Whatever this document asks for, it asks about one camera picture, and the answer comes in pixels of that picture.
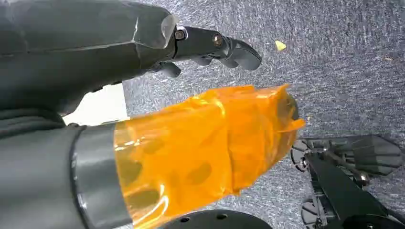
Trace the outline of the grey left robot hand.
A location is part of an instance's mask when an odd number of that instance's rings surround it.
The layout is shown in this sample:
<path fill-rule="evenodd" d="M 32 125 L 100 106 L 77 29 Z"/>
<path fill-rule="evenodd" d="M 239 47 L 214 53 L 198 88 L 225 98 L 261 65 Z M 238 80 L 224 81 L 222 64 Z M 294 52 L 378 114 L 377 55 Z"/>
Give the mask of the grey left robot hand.
<path fill-rule="evenodd" d="M 255 70 L 261 56 L 217 31 L 177 27 L 134 0 L 0 3 L 0 226 L 3 229 L 267 229 L 200 207 L 254 183 L 303 121 L 285 86 L 218 88 L 160 112 L 66 125 L 83 97 L 176 61 Z"/>

